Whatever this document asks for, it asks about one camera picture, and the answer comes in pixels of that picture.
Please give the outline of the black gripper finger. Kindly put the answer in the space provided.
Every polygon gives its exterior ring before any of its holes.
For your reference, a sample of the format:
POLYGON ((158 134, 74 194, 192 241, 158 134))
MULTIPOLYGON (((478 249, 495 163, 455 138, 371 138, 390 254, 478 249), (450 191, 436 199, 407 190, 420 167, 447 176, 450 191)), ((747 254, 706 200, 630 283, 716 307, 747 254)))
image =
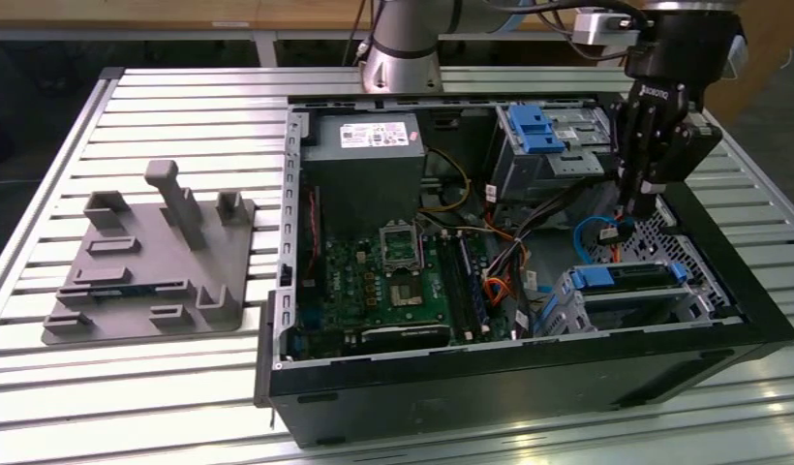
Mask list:
POLYGON ((632 193, 632 216, 646 219, 655 199, 668 184, 683 182, 723 138, 722 130, 702 114, 690 114, 674 127, 668 138, 652 142, 642 153, 632 193))
POLYGON ((655 105, 630 97, 611 105, 610 140, 616 162, 618 204, 630 217, 650 217, 655 193, 644 193, 650 165, 650 139, 654 135, 655 105))

